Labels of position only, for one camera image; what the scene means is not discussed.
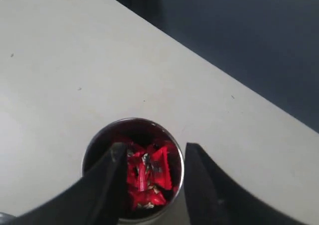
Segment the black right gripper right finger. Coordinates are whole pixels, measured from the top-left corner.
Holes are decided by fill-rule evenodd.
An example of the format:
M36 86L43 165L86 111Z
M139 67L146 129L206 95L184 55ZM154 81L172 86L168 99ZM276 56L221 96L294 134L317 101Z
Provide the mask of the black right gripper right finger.
M192 225L301 225L225 173L198 143L185 147L185 202Z

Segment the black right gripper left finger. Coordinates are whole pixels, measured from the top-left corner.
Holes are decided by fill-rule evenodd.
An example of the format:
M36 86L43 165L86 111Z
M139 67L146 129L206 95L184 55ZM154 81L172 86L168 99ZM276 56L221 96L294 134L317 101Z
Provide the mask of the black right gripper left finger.
M66 191L16 217L15 225L116 225L127 191L127 147L115 143Z

